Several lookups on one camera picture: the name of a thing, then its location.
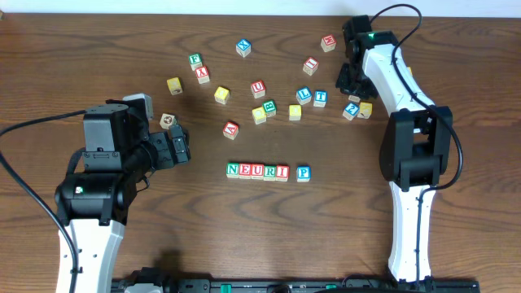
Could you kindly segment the blue P wooden block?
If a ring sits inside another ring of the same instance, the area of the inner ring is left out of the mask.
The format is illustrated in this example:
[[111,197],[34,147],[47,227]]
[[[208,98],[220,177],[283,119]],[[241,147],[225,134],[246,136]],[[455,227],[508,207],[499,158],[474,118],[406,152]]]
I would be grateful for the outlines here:
[[298,166],[296,169],[296,180],[308,182],[311,179],[311,168],[309,166]]

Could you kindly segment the red E wooden block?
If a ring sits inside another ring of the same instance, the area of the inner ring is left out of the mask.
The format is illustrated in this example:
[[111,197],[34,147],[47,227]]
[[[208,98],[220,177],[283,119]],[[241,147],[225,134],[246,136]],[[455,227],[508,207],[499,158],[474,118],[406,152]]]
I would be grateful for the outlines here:
[[252,178],[252,165],[246,163],[239,164],[239,178],[240,179],[251,179]]

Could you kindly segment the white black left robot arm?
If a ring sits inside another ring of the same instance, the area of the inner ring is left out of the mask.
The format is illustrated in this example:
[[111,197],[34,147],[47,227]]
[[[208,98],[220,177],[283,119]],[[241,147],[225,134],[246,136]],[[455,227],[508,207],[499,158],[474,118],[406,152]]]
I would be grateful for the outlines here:
[[178,124],[152,133],[151,97],[133,94],[87,109],[85,148],[69,161],[55,192],[59,236],[58,292],[109,292],[137,185],[148,175],[190,160]]

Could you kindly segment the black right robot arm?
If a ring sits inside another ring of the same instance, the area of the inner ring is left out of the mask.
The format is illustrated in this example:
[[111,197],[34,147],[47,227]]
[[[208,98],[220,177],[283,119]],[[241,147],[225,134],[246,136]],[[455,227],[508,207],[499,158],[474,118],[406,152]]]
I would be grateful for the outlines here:
[[388,268],[398,282],[431,276],[428,259],[434,186],[448,165],[452,112],[434,107],[405,65],[391,32],[344,33],[349,62],[337,86],[359,98],[380,98],[389,116],[379,166],[393,200]]

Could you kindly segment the green R wooden block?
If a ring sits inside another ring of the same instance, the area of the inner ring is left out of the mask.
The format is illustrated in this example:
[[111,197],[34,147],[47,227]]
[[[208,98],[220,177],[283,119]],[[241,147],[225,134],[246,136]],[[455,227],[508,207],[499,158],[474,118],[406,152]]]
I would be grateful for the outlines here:
[[277,180],[277,167],[272,165],[264,166],[264,181],[276,181]]

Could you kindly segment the yellow block mid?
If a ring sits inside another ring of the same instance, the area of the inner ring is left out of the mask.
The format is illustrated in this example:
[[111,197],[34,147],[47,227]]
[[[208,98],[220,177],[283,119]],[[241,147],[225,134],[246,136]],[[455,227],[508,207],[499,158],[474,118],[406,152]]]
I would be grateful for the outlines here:
[[355,103],[359,103],[361,101],[361,99],[359,97],[354,96],[354,95],[349,95],[348,96],[348,100],[352,101],[352,102],[355,102]]

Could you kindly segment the green N wooden block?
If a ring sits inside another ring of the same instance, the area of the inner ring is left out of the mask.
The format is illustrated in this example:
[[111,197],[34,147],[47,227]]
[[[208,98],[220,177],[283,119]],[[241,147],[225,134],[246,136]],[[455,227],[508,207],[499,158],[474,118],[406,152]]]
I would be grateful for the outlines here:
[[239,177],[239,163],[228,163],[226,165],[225,173],[228,178],[238,178]]

